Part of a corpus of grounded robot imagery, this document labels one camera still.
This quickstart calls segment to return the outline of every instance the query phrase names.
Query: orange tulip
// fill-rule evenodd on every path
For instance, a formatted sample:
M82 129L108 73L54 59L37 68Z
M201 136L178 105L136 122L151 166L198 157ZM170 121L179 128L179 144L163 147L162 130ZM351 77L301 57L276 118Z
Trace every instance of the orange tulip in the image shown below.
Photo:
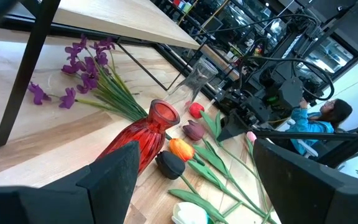
M169 140L169 148L174 155L179 157L184 162L192 159L195 153L194 148L182 139Z

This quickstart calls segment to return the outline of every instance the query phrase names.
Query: white tulip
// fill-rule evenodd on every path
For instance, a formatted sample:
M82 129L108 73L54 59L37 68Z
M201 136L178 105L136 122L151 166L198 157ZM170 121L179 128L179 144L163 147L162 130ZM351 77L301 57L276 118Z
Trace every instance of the white tulip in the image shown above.
M177 203L173 208L172 221L175 224L207 224L208 215L198 205L190 202Z

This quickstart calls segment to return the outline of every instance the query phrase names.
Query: black tulip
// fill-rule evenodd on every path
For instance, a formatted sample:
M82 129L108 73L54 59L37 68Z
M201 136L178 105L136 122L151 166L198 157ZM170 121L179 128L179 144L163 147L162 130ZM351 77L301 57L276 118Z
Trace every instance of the black tulip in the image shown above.
M185 162L172 152L162 151L158 153L155 161L157 161L161 173L171 180L176 180L185 171Z

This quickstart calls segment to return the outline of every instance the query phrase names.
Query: person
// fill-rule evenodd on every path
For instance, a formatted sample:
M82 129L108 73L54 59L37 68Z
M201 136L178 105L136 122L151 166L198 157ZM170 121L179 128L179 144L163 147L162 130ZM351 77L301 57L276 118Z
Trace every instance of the person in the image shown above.
M286 132L297 133L333 133L339 125L352 113L352 107L344 100L336 99L326 101L320 108L320 112L308 114L308 103L302 98L299 108L292 111L291 119L295 124ZM297 154L304 155L306 149L296 139L271 139L272 142L282 148ZM307 145L312 146L318 140L304 139Z

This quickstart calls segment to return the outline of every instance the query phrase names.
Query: vase neck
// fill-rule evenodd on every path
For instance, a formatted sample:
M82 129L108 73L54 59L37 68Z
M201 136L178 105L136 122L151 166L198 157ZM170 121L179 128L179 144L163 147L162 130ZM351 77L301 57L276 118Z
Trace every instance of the vase neck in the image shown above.
M163 100L152 101L147 117L150 130L162 134L179 122L179 114L171 105Z

